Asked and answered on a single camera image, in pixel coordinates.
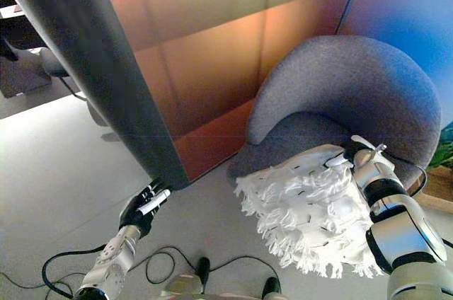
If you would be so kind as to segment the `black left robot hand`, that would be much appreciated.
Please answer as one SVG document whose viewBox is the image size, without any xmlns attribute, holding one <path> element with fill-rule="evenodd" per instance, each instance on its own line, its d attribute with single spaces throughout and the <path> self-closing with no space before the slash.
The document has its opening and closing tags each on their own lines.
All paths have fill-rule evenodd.
<svg viewBox="0 0 453 300">
<path fill-rule="evenodd" d="M 135 195 L 120 213 L 119 229 L 124 226 L 136 226 L 140 238 L 151 231 L 151 223 L 161 205 L 171 191 L 159 179 L 153 180 L 141 192 Z"/>
</svg>

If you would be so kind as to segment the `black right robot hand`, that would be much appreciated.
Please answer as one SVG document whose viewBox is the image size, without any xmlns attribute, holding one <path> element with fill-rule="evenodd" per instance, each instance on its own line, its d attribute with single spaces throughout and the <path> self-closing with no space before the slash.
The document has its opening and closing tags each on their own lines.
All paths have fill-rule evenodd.
<svg viewBox="0 0 453 300">
<path fill-rule="evenodd" d="M 359 151 L 376 149 L 373 144 L 359 135 L 352 135 L 349 140 L 343 142 L 340 146 L 343 148 L 343 150 L 333 158 L 329 158 L 327 161 L 325 161 L 323 164 L 325 168 L 339 166 L 345 162 L 353 163 L 355 154 L 357 154 Z"/>
</svg>

